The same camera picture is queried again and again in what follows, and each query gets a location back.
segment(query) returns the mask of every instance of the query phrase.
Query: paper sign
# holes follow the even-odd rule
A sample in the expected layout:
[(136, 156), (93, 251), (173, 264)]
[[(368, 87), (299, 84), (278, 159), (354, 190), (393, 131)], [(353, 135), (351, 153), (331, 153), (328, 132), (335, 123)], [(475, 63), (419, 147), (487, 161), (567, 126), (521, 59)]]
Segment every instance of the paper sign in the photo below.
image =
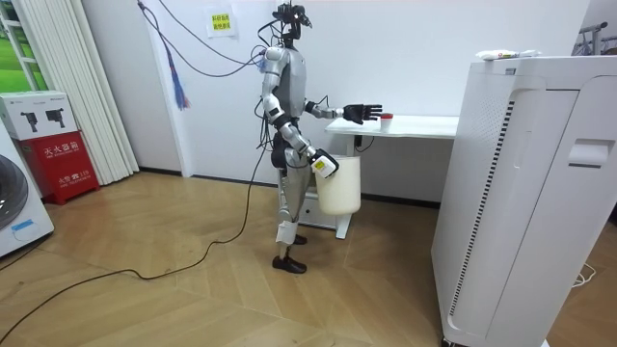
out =
[(209, 38), (235, 37), (237, 35), (235, 16), (231, 6), (223, 5), (205, 8)]

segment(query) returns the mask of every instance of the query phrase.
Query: fire extinguisher box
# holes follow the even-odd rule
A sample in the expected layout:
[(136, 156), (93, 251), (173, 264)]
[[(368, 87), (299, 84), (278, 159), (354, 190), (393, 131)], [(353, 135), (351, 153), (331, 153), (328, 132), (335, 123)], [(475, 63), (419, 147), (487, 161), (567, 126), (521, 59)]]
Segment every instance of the fire extinguisher box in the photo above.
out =
[(19, 145), (45, 202), (65, 204), (100, 188), (79, 131), (19, 141)]

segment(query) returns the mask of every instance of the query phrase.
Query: white curtain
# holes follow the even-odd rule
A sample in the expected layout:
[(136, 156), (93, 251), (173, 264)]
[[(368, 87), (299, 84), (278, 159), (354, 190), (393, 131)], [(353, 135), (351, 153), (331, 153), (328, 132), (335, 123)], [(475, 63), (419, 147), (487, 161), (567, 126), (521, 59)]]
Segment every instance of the white curtain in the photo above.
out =
[(68, 95), (99, 183), (138, 171), (81, 1), (13, 4), (47, 86)]

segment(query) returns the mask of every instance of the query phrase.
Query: washing machine door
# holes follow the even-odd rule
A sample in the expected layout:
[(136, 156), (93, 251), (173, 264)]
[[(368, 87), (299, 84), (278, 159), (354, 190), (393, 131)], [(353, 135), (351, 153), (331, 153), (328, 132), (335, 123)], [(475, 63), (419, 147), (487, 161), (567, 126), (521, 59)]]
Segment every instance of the washing machine door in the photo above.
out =
[(28, 200), (28, 180), (9, 158), (0, 155), (0, 230), (21, 213)]

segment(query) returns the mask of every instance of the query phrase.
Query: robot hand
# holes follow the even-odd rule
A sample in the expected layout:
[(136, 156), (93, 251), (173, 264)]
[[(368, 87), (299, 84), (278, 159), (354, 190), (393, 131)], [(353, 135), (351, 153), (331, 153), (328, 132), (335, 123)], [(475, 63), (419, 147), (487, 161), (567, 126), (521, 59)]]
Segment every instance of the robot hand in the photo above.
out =
[(343, 118), (362, 125), (364, 120), (377, 120), (382, 110), (382, 105), (347, 105), (343, 108)]
[(338, 162), (323, 149), (318, 149), (308, 158), (312, 170), (324, 178), (328, 178), (338, 170)]

